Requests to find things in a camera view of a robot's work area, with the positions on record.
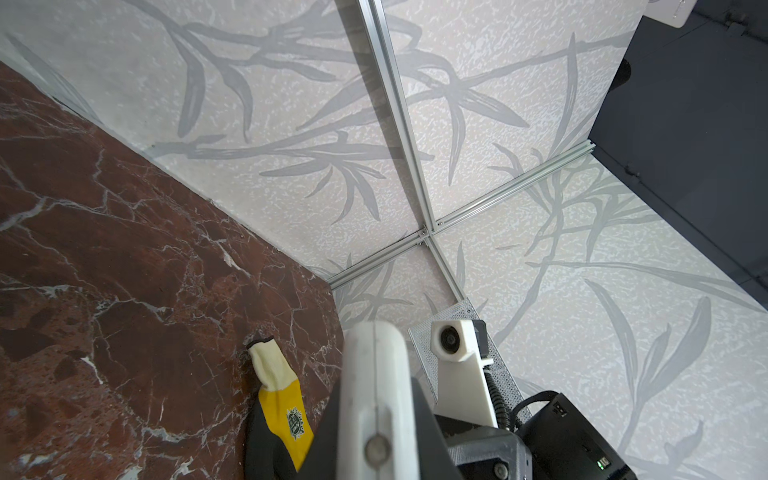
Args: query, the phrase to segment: black electronic device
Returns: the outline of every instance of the black electronic device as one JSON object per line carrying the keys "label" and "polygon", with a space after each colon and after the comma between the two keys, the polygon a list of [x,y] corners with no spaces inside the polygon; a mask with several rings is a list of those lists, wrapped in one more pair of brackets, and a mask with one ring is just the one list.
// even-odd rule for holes
{"label": "black electronic device", "polygon": [[540,393],[515,407],[513,413],[545,400],[549,400],[547,406],[516,432],[531,450],[533,480],[637,480],[619,454],[562,393]]}

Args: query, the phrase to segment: metal frame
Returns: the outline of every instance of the metal frame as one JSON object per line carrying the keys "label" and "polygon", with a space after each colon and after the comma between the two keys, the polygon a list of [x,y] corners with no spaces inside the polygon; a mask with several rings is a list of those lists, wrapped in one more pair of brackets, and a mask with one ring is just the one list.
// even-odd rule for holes
{"label": "metal frame", "polygon": [[466,298],[466,295],[462,286],[458,284],[445,258],[445,254],[437,243],[435,235],[493,207],[511,195],[547,177],[547,175],[557,169],[563,168],[572,161],[591,153],[594,150],[594,144],[589,140],[584,141],[557,157],[545,161],[533,170],[525,172],[514,180],[488,192],[477,200],[466,204],[464,207],[436,220],[435,214],[432,212],[432,205],[429,203],[429,192],[427,191],[422,165],[419,162],[419,151],[416,148],[408,105],[403,94],[400,73],[395,61],[395,52],[392,49],[392,39],[389,36],[389,28],[386,24],[384,7],[381,0],[358,0],[358,3],[365,23],[366,34],[371,45],[371,51],[376,60],[376,67],[381,74],[384,92],[392,109],[392,118],[395,121],[397,133],[402,143],[403,154],[408,164],[419,207],[424,216],[425,227],[374,253],[363,261],[352,265],[350,268],[337,273],[328,280],[328,283],[332,289],[339,288],[345,283],[351,282],[402,255],[413,247],[425,244],[434,256],[440,272],[445,277],[445,281],[456,297],[456,301],[460,302]]}

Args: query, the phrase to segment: red marble surface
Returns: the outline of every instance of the red marble surface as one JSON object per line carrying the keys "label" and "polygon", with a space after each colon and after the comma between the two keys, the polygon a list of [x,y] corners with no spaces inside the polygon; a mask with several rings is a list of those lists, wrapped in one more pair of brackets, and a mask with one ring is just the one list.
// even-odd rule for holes
{"label": "red marble surface", "polygon": [[271,335],[316,426],[343,344],[327,283],[0,64],[12,476],[241,478],[245,345]]}

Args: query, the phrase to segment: white object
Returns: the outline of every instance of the white object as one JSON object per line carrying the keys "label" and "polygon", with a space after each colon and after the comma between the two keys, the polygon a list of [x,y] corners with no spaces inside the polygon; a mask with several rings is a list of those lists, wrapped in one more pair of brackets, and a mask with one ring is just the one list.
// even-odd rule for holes
{"label": "white object", "polygon": [[[441,344],[443,330],[458,333],[458,350],[446,351]],[[482,367],[493,362],[480,358],[475,325],[471,320],[440,320],[432,324],[432,353],[438,361],[435,413],[451,419],[498,428],[496,413]]]}
{"label": "white object", "polygon": [[362,322],[344,338],[338,480],[418,480],[406,341],[392,324]]}
{"label": "white object", "polygon": [[680,28],[693,11],[696,0],[651,0],[645,8],[648,18]]}

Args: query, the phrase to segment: black cable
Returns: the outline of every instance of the black cable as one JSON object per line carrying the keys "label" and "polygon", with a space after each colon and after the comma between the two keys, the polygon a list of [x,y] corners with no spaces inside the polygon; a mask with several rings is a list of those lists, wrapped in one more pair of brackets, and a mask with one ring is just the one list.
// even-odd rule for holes
{"label": "black cable", "polygon": [[520,413],[520,411],[525,407],[536,402],[551,402],[552,399],[558,395],[560,394],[553,390],[545,390],[544,392],[539,392],[536,395],[529,396],[527,399],[517,404],[517,406],[512,409],[512,413],[510,414],[510,416],[515,420],[515,427],[520,428],[522,426],[522,422],[518,420],[518,413]]}
{"label": "black cable", "polygon": [[500,429],[509,430],[509,411],[504,403],[504,397],[498,391],[491,373],[488,370],[483,370],[483,373],[485,374],[485,383],[488,384],[488,393],[491,395],[491,403],[493,403],[493,409],[496,413],[496,423]]}

